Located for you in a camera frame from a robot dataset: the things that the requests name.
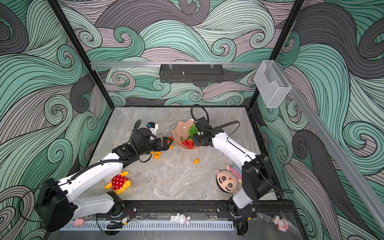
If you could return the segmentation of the strawberry cluster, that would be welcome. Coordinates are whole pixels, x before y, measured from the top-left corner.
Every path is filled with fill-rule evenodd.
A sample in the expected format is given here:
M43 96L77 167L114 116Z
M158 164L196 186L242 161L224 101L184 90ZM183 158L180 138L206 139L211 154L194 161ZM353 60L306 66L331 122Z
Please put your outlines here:
M194 147L194 141L193 139L183 139L182 144L186 146L189 149L192 149Z

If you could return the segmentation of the green grape bunch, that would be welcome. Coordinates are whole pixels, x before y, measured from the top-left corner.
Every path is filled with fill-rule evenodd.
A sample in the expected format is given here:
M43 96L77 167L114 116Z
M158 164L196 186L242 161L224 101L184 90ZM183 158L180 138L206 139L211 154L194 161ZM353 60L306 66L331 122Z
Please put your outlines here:
M189 127L188 133L189 133L188 139L193 139L194 135L197 135L199 133L195 124L192 124L191 127Z

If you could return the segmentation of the pink fruit bowl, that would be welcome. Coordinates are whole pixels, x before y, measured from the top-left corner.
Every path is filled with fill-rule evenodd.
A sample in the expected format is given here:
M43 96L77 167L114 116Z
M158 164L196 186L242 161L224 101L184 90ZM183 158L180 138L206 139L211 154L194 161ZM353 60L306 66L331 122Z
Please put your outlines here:
M189 136L189 128L194 125L194 120L190 119L188 121L179 121L177 126L172 130L172 137L174 139L174 144L179 146L183 150L195 150L200 148L201 146L194 146L193 148L189 148L185 146L181 139L186 139Z

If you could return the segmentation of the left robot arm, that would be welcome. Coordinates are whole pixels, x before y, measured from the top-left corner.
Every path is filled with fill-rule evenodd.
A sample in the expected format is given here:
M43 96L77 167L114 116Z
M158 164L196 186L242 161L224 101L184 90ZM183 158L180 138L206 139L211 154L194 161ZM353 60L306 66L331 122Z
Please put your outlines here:
M97 182L122 173L140 156L170 148L172 139L156 137L157 124L150 122L146 128L141 128L140 124L141 121L135 123L127 143L114 148L100 161L68 177L60 180L50 178L42 183L35 211L48 232L55 232L78 217L109 212L120 215L116 209L121 210L123 202L116 193L90 198L81 198L80 195Z

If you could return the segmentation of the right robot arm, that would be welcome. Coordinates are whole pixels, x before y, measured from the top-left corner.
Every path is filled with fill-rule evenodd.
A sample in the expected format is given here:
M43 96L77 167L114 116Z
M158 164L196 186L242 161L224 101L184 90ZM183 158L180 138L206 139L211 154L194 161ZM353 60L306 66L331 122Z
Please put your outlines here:
M207 110L200 105L191 107L191 116L197 128L197 133L193 134L195 146L210 146L224 153L234 165L240 169L240 179L236 179L242 185L238 191L235 186L230 187L233 181L222 174L217 175L217 184L225 193L233 193L229 199L230 212L234 216L243 214L243 209L256 202L269 191L284 192L293 194L293 190L281 189L276 186L277 176L273 170L272 162L265 154L250 152L233 141L223 128L239 121L232 121L218 127L211 127Z

